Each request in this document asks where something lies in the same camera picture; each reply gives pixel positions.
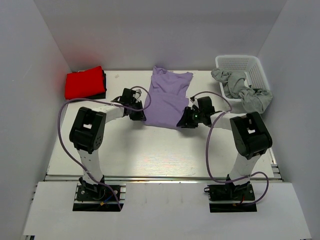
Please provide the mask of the purple t-shirt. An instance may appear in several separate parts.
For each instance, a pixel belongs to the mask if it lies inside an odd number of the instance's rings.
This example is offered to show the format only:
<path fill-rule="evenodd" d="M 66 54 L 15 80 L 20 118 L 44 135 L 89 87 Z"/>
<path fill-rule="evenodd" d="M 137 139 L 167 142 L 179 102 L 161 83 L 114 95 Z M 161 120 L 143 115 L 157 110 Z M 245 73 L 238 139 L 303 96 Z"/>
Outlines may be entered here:
<path fill-rule="evenodd" d="M 176 129 L 185 107 L 189 105 L 187 90 L 193 79 L 192 72 L 174 73 L 153 67 L 146 97 L 144 124 L 152 127 Z"/>

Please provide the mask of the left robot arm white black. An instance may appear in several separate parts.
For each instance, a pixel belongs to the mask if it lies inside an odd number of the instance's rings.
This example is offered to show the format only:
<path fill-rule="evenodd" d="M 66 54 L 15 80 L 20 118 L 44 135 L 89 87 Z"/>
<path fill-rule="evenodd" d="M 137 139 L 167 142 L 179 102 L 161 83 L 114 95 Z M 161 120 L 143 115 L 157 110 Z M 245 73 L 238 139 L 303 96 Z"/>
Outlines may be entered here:
<path fill-rule="evenodd" d="M 105 125 L 110 121 L 128 116 L 132 121 L 145 121 L 142 91 L 137 88 L 125 88 L 122 95 L 111 104 L 101 107 L 81 107 L 71 127 L 69 140 L 76 148 L 82 166 L 83 177 L 80 184 L 90 191 L 97 192 L 105 180 L 101 171 L 99 148 L 102 145 Z"/>

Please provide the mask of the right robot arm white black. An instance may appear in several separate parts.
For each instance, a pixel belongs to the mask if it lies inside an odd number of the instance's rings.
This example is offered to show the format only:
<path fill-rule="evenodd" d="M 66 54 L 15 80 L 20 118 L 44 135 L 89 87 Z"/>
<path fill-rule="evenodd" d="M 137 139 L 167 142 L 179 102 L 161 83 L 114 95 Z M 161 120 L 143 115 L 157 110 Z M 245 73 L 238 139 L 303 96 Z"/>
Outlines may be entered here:
<path fill-rule="evenodd" d="M 250 177 L 259 158 L 272 147 L 272 137 L 262 120 L 261 115 L 254 111 L 250 113 L 236 114 L 228 111 L 216 111 L 210 97 L 192 98 L 192 106 L 187 106 L 177 128 L 195 129 L 199 124 L 210 128 L 228 130 L 232 132 L 237 156 L 232 170 L 226 180 L 218 180 L 210 172 L 209 165 L 209 143 L 211 136 L 208 135 L 205 146 L 205 161 L 210 178 L 219 184 L 233 184 L 241 186 L 250 181 Z"/>

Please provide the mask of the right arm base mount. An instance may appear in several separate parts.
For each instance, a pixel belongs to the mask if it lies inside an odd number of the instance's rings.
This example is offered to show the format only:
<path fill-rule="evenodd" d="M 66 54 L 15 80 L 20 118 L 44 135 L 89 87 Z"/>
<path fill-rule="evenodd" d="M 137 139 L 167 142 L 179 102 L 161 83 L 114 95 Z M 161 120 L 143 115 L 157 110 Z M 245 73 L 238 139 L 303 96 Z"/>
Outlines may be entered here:
<path fill-rule="evenodd" d="M 257 212 L 255 194 L 250 182 L 235 186 L 211 184 L 203 189 L 208 194 L 210 213 L 254 213 Z"/>

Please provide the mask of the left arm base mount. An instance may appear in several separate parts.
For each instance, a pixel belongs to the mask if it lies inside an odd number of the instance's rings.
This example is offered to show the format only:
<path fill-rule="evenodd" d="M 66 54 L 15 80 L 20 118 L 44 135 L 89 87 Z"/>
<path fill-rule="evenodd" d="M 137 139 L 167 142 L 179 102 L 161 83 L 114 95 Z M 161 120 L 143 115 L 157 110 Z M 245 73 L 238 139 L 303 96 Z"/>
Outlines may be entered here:
<path fill-rule="evenodd" d="M 73 212 L 120 212 L 118 202 L 112 191 L 100 186 L 98 192 L 90 191 L 78 184 L 72 207 Z"/>

